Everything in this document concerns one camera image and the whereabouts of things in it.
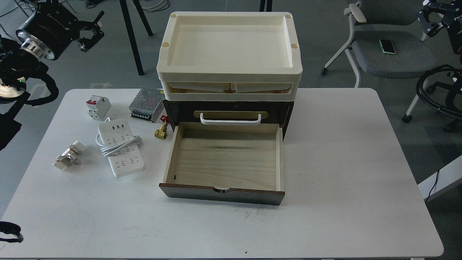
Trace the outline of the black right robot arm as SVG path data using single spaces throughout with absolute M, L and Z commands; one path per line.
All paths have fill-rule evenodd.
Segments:
M 429 14 L 438 13 L 442 15 L 440 22 L 431 22 Z M 455 54 L 462 54 L 462 4 L 460 0 L 453 0 L 446 4 L 436 0 L 428 0 L 423 3 L 423 7 L 416 13 L 423 32 L 433 37 L 442 28 L 446 28 L 452 50 Z

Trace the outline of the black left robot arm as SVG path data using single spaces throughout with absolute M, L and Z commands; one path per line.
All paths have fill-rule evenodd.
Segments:
M 44 105 L 58 98 L 56 82 L 41 59 L 58 59 L 73 41 L 87 52 L 104 36 L 98 24 L 103 15 L 101 11 L 94 21 L 78 20 L 59 1 L 46 0 L 38 2 L 33 15 L 16 30 L 21 43 L 1 38 L 1 103 L 13 103 L 8 112 L 1 114 L 1 149 L 20 131 L 21 123 L 15 116 L 24 105 Z M 29 99 L 25 83 L 29 78 L 43 81 L 50 94 Z

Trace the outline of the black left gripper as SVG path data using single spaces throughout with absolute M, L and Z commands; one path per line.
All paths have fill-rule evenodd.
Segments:
M 78 20 L 59 2 L 39 2 L 36 11 L 16 30 L 21 42 L 28 38 L 41 41 L 47 48 L 45 58 L 57 60 L 72 41 L 79 42 L 80 50 L 87 52 L 103 37 L 99 20 L 102 10 L 93 21 Z M 79 38 L 80 30 L 91 30 L 91 38 Z

